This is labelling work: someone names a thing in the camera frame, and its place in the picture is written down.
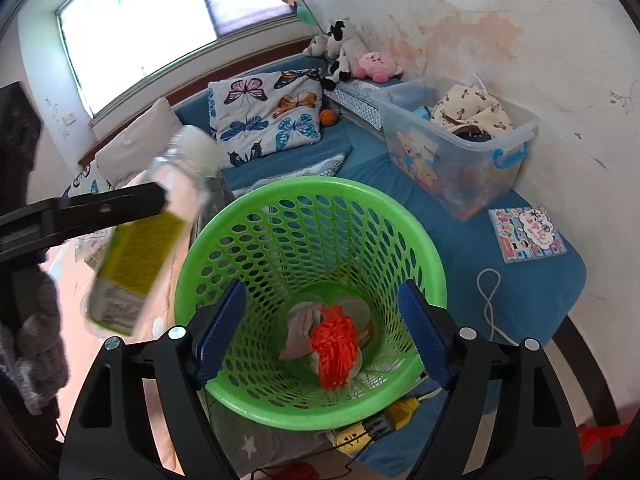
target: green plastic basket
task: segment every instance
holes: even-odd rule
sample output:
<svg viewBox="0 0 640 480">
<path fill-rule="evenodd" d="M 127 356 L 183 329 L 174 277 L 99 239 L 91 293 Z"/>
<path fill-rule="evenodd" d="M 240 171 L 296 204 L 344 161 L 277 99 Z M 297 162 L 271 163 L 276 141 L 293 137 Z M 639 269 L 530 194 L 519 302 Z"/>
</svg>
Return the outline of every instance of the green plastic basket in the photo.
<svg viewBox="0 0 640 480">
<path fill-rule="evenodd" d="M 207 390 L 251 420 L 325 430 L 372 415 L 424 369 L 396 301 L 415 280 L 446 306 L 440 257 L 422 226 L 387 195 L 341 178 L 299 177 L 261 187 L 223 209 L 191 247 L 178 279 L 175 320 L 186 325 L 232 278 L 248 286 L 246 315 Z M 360 373 L 329 392 L 304 360 L 282 362 L 284 315 L 297 302 L 356 294 L 371 307 L 374 337 Z"/>
</svg>

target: white bottle cap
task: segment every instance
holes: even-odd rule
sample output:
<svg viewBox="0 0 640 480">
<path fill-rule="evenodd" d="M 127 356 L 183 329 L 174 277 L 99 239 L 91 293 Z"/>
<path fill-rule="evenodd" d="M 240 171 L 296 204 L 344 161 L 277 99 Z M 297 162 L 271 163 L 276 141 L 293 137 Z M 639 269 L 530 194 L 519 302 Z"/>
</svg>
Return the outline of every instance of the white bottle cap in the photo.
<svg viewBox="0 0 640 480">
<path fill-rule="evenodd" d="M 222 150 L 216 141 L 197 126 L 181 127 L 169 143 L 169 152 L 176 150 L 188 158 L 205 176 L 216 176 L 225 167 Z"/>
</svg>

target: wall outlet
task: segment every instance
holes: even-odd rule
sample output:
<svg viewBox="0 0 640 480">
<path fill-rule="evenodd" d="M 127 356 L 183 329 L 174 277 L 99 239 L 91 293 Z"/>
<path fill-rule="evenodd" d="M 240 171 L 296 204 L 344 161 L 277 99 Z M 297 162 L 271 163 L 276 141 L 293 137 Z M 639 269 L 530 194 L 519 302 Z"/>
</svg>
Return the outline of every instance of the wall outlet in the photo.
<svg viewBox="0 0 640 480">
<path fill-rule="evenodd" d="M 73 114 L 67 114 L 64 117 L 62 117 L 62 120 L 66 126 L 69 126 L 71 123 L 76 122 L 76 116 Z"/>
</svg>

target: basket rim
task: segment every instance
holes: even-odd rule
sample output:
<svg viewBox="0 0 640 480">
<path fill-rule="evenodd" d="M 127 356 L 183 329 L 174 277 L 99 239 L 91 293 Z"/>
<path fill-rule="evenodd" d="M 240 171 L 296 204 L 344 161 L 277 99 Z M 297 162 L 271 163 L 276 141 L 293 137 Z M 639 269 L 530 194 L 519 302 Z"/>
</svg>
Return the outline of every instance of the basket rim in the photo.
<svg viewBox="0 0 640 480">
<path fill-rule="evenodd" d="M 398 232 L 404 234 L 412 232 L 412 234 L 418 235 L 419 245 L 412 245 L 411 248 L 416 255 L 419 255 L 420 261 L 428 262 L 427 268 L 423 267 L 423 288 L 429 287 L 429 290 L 426 290 L 426 295 L 431 304 L 446 308 L 446 280 L 440 256 L 420 222 L 404 206 L 381 191 L 353 180 L 339 177 L 300 176 L 272 182 L 252 190 L 226 206 L 207 224 L 190 247 L 180 270 L 174 303 L 176 324 L 187 325 L 195 312 L 194 307 L 192 311 L 192 307 L 189 306 L 193 276 L 199 275 L 202 270 L 198 260 L 204 251 L 208 251 L 207 243 L 212 238 L 220 236 L 219 224 L 233 222 L 235 219 L 244 218 L 247 214 L 255 213 L 255 203 L 259 203 L 262 208 L 269 205 L 267 202 L 275 204 L 279 200 L 287 200 L 283 197 L 290 197 L 292 193 L 297 195 L 311 194 L 312 196 L 322 194 L 330 198 L 331 196 L 340 196 L 340 192 L 346 193 L 350 201 L 358 200 L 356 194 L 366 195 L 368 199 L 371 199 L 367 202 L 378 202 L 381 208 L 392 211 L 392 215 L 387 216 L 390 219 L 392 217 L 394 228 Z M 362 400 L 343 402 L 326 408 L 285 409 L 271 406 L 266 401 L 257 406 L 255 399 L 247 400 L 242 396 L 237 396 L 235 394 L 235 390 L 238 389 L 236 386 L 218 380 L 209 381 L 206 384 L 206 389 L 220 403 L 255 422 L 283 430 L 327 430 L 362 420 L 364 416 L 386 408 L 406 394 L 424 371 L 424 366 L 415 351 L 406 354 L 405 359 L 406 361 L 401 367 L 393 371 L 394 380 L 385 381 L 375 389 L 368 390 Z"/>
</svg>

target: pink plush toy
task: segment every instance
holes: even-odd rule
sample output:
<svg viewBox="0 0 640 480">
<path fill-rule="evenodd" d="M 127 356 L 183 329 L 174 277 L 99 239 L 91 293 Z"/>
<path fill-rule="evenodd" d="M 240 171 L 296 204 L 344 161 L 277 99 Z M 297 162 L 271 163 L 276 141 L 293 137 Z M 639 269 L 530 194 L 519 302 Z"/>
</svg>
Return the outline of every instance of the pink plush toy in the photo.
<svg viewBox="0 0 640 480">
<path fill-rule="evenodd" d="M 351 74 L 359 79 L 369 76 L 376 83 L 387 83 L 389 78 L 402 73 L 402 67 L 385 52 L 369 52 L 360 58 L 359 63 Z"/>
</svg>

